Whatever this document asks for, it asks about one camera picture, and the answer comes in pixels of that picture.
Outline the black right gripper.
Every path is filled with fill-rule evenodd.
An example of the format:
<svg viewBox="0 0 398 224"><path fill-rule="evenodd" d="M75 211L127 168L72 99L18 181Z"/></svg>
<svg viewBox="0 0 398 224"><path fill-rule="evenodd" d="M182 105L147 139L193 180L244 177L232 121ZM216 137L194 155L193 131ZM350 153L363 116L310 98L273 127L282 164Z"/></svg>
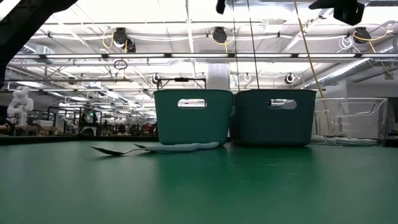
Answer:
<svg viewBox="0 0 398 224"><path fill-rule="evenodd" d="M333 17L345 24L355 26L362 21L364 4L357 0L316 0L309 9L333 8Z"/></svg>

